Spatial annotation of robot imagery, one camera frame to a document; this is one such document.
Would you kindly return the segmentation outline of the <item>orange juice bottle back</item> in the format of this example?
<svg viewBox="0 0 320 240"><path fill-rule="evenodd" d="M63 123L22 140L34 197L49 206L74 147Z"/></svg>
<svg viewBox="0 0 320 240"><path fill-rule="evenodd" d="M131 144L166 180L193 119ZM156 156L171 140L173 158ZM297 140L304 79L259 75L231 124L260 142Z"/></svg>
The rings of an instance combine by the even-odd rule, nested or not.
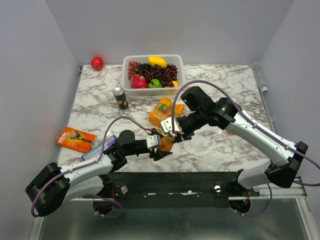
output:
<svg viewBox="0 0 320 240"><path fill-rule="evenodd" d="M159 146L158 149L161 151L170 152L173 147L173 143L167 143L166 136L161 138L161 146Z"/></svg>

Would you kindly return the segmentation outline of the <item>blue white bottle cap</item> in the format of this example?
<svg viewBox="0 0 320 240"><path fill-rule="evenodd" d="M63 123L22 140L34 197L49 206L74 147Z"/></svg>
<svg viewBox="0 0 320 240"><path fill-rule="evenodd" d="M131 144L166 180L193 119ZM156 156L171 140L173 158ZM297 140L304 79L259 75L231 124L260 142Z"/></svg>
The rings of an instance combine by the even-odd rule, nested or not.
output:
<svg viewBox="0 0 320 240"><path fill-rule="evenodd" d="M264 87L261 88L261 91L262 91L263 93L267 93L267 92L268 92L268 88L264 86Z"/></svg>

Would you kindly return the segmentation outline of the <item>clear plastic bottle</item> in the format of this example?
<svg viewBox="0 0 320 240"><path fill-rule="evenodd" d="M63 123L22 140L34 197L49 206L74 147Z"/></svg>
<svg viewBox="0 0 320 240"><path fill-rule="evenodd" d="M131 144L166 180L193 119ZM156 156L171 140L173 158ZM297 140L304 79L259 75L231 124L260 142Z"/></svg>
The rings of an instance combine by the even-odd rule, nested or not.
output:
<svg viewBox="0 0 320 240"><path fill-rule="evenodd" d="M255 77L257 86L262 92L262 87L268 88L268 81L267 81L267 77L265 75L264 69L258 62L254 62L251 68L252 68L252 72Z"/></svg>

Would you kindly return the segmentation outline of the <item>brown bottle cap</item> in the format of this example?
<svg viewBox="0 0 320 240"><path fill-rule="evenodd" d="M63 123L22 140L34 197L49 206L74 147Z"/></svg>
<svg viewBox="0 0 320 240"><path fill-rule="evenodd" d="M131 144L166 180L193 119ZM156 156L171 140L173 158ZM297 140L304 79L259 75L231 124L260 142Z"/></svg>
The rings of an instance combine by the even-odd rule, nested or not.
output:
<svg viewBox="0 0 320 240"><path fill-rule="evenodd" d="M169 144L172 144L175 141L175 137L172 137L170 135L166 136L166 142Z"/></svg>

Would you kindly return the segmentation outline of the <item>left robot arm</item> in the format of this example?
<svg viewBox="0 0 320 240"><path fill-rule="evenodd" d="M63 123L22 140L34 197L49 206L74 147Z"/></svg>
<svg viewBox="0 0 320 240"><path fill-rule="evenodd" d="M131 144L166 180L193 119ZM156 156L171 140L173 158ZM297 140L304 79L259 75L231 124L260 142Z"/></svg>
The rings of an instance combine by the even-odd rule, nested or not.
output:
<svg viewBox="0 0 320 240"><path fill-rule="evenodd" d="M154 161L172 154L160 150L162 135L156 130L137 140L131 130L123 130L113 145L101 155L74 165L59 167L47 164L26 187L32 202L33 217L45 217L56 211L63 202L87 195L107 197L111 185L101 180L102 175L113 173L127 164L128 156L148 154Z"/></svg>

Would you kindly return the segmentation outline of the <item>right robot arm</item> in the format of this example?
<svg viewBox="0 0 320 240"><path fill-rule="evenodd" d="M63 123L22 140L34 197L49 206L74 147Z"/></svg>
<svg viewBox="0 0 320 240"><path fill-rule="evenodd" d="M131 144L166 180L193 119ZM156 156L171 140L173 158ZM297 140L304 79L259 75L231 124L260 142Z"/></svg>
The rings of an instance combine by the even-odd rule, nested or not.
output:
<svg viewBox="0 0 320 240"><path fill-rule="evenodd" d="M241 196L248 189L269 183L281 188L292 186L308 150L307 144L278 136L228 98L213 101L199 86L192 86L180 98L191 110L188 116L177 119L182 138L190 139L194 131L209 125L239 136L268 157L266 163L238 171L230 183L234 195Z"/></svg>

